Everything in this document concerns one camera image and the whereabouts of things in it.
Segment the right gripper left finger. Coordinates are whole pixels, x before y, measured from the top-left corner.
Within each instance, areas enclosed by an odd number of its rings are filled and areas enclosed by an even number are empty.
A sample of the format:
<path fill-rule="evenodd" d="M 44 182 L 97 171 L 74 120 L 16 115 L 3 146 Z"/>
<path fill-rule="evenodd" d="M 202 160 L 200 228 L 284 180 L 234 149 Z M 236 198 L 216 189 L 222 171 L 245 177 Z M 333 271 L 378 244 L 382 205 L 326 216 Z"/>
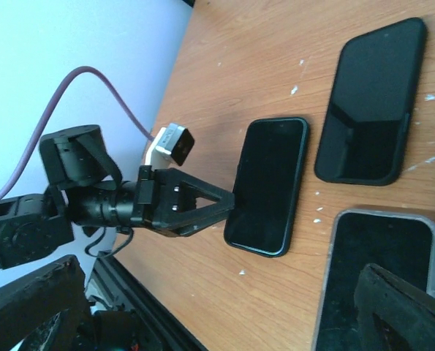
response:
<path fill-rule="evenodd" d="M 69 254 L 0 287 L 0 350 L 70 350 L 90 314 L 84 282 Z"/>

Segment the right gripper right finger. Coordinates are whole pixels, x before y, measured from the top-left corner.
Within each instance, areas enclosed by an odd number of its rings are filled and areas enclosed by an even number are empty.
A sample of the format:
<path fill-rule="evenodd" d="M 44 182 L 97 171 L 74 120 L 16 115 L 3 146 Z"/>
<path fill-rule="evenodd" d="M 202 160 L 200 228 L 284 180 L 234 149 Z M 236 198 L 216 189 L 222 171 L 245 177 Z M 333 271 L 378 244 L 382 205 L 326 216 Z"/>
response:
<path fill-rule="evenodd" d="M 354 302 L 363 350 L 435 350 L 435 298 L 426 292 L 368 264 Z"/>

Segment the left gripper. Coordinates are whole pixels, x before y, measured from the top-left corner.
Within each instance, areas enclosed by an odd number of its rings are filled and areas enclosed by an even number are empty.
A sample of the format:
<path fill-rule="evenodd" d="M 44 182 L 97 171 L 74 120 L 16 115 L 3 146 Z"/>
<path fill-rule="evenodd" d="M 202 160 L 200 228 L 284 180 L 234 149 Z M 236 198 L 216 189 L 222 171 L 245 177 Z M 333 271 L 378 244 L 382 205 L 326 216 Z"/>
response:
<path fill-rule="evenodd" d="M 225 220 L 234 209 L 235 196 L 179 169 L 141 166 L 137 181 L 102 181 L 76 190 L 76 224 L 86 234 L 100 227 L 121 232 L 142 227 L 151 218 L 151 229 L 170 238 L 185 238 Z"/>

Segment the clear magsafe phone case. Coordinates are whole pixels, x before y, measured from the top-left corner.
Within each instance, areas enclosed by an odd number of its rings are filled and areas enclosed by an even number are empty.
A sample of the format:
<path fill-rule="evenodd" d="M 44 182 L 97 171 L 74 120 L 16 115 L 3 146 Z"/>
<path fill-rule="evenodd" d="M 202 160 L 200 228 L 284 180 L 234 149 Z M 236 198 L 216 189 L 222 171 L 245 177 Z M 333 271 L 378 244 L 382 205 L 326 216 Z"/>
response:
<path fill-rule="evenodd" d="M 432 218 L 373 208 L 335 218 L 312 349 L 435 349 Z"/>

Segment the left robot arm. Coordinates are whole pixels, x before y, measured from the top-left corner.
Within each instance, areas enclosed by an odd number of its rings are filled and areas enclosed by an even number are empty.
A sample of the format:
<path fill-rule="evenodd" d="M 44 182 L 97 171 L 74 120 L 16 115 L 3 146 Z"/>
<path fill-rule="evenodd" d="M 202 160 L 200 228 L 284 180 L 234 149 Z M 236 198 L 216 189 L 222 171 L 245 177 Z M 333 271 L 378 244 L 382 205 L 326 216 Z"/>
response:
<path fill-rule="evenodd" d="M 179 124 L 160 129 L 137 179 L 126 181 L 99 126 L 43 136 L 47 189 L 0 200 L 0 269 L 47 257 L 73 240 L 74 226 L 99 238 L 109 228 L 131 238 L 139 227 L 180 238 L 226 219 L 233 194 L 181 170 L 193 145 Z"/>

